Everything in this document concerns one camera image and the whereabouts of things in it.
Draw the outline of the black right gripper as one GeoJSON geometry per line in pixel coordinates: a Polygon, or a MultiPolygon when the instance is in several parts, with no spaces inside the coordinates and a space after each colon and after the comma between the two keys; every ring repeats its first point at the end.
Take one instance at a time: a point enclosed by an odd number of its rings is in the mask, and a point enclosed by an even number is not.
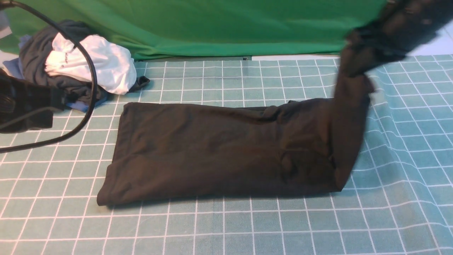
{"type": "Polygon", "coordinates": [[[394,62],[432,41],[452,20],[451,0],[389,0],[379,16],[348,35],[353,62],[394,62]]]}

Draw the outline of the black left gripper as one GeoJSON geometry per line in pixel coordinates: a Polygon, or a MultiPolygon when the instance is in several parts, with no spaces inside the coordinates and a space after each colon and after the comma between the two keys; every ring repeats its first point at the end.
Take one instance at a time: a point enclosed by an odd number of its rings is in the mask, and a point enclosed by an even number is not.
{"type": "Polygon", "coordinates": [[[0,73],[0,132],[16,134],[50,129],[53,115],[66,107],[60,89],[40,86],[0,73]]]}

